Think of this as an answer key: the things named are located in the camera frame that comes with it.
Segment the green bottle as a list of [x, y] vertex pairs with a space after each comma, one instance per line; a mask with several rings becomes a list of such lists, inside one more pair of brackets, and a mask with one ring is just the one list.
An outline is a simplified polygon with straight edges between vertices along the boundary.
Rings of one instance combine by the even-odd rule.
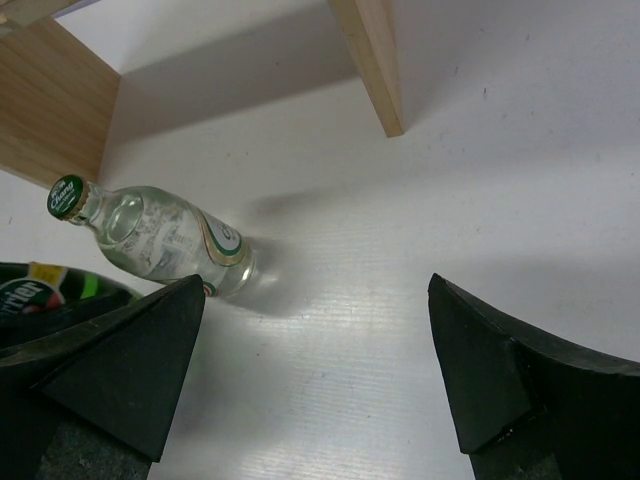
[[8, 348], [77, 325], [141, 298], [135, 290], [96, 273], [65, 266], [1, 264], [1, 346]]

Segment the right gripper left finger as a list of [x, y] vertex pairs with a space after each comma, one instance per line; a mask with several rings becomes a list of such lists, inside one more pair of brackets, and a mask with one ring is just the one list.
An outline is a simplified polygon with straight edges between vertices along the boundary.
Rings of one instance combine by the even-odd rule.
[[205, 306], [189, 276], [1, 319], [1, 475], [144, 479], [163, 454]]

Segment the small clear glass bottle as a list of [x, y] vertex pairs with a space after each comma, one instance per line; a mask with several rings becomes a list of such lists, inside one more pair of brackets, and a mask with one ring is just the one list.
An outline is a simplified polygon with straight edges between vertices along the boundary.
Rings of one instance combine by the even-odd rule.
[[65, 175], [51, 187], [47, 210], [89, 229], [111, 264], [144, 280], [168, 285], [197, 274], [207, 297], [230, 297], [254, 271], [252, 248], [238, 231], [156, 187], [109, 191]]

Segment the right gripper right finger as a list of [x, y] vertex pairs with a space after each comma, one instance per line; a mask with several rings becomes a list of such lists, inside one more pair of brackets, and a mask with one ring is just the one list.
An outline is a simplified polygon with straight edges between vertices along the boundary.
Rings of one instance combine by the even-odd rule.
[[477, 479], [636, 479], [639, 365], [497, 310], [438, 274], [431, 332]]

